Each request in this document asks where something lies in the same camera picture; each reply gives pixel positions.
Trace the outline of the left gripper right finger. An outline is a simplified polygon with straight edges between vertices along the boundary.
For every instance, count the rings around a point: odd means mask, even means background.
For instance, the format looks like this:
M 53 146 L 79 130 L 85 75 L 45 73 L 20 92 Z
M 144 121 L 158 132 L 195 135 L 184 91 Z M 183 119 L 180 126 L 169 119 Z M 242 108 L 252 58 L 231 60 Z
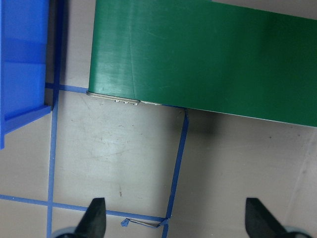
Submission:
M 247 198 L 245 228 L 250 238 L 289 238 L 286 229 L 258 198 Z

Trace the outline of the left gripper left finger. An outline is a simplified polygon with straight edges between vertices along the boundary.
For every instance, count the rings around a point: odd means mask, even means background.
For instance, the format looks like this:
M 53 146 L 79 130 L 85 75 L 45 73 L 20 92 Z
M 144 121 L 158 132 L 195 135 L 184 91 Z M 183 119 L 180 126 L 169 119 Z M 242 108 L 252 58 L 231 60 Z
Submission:
M 106 203 L 94 198 L 74 231 L 76 238 L 103 238 L 106 233 Z

